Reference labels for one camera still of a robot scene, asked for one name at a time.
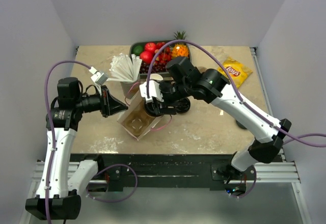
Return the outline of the pink white paper bag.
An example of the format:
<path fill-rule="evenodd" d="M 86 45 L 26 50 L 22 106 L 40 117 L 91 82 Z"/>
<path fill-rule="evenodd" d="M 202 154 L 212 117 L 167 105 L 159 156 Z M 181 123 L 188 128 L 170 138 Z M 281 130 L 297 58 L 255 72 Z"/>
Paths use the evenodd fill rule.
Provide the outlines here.
<path fill-rule="evenodd" d="M 154 117 L 147 114 L 145 111 L 145 101 L 141 97 L 139 91 L 140 82 L 136 82 L 131 86 L 124 98 L 124 102 L 128 109 L 122 112 L 117 119 L 117 122 L 136 140 L 140 140 L 150 131 L 159 131 L 167 127 L 172 116 L 165 125 L 157 127 L 158 123 L 166 116 Z"/>

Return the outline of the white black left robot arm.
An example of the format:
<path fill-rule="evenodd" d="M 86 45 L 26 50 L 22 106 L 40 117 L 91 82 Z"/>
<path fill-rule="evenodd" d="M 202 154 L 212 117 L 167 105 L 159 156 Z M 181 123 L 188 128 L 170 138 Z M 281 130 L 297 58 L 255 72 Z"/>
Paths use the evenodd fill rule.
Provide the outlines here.
<path fill-rule="evenodd" d="M 72 177 L 68 176 L 71 149 L 83 114 L 99 111 L 107 118 L 128 109 L 106 86 L 95 86 L 92 95 L 83 93 L 82 88 L 76 77 L 60 79 L 58 96 L 46 117 L 48 142 L 42 178 L 35 197 L 25 203 L 26 211 L 40 220 L 76 219 L 88 182 L 105 175 L 102 157 L 93 156 L 82 160 Z"/>

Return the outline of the black coffee cup lid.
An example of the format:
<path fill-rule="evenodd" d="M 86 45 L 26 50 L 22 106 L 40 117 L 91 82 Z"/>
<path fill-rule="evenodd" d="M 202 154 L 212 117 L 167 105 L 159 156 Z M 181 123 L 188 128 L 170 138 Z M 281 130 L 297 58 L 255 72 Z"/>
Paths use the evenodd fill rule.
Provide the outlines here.
<path fill-rule="evenodd" d="M 153 102 L 144 104 L 145 111 L 148 115 L 152 117 L 160 117 L 162 113 L 159 109 L 159 106 Z"/>

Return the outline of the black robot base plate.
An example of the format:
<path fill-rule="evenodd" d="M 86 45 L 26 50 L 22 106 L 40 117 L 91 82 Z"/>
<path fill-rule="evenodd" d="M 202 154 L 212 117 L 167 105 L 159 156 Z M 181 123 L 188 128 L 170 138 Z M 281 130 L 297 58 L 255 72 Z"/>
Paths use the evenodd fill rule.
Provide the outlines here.
<path fill-rule="evenodd" d="M 231 155 L 220 154 L 77 154 L 71 162 L 99 161 L 99 176 L 90 188 L 122 191 L 124 188 L 208 188 L 224 190 L 256 179 L 255 169 L 227 173 Z"/>

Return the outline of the brown pulp cup carrier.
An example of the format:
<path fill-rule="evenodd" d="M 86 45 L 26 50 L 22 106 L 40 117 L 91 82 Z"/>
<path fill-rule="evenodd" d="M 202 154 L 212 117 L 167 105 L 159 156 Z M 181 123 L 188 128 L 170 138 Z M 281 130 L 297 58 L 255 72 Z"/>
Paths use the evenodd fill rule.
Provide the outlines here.
<path fill-rule="evenodd" d="M 132 111 L 122 122 L 125 129 L 135 137 L 140 137 L 150 126 L 154 118 L 146 113 L 144 108 Z"/>

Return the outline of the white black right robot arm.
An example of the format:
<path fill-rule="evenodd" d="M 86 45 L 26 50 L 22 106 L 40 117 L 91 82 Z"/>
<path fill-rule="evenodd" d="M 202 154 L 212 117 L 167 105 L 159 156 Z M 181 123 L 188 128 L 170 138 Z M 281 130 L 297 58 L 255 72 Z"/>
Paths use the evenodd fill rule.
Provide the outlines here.
<path fill-rule="evenodd" d="M 279 120 L 264 113 L 252 102 L 240 98 L 226 76 L 215 69 L 200 72 L 188 58 L 171 60 L 167 71 L 173 81 L 151 79 L 146 83 L 145 99 L 155 115 L 174 115 L 179 100 L 193 97 L 228 113 L 254 136 L 248 147 L 234 153 L 228 164 L 217 169 L 218 174 L 237 180 L 252 165 L 274 160 L 291 127 L 288 119 Z"/>

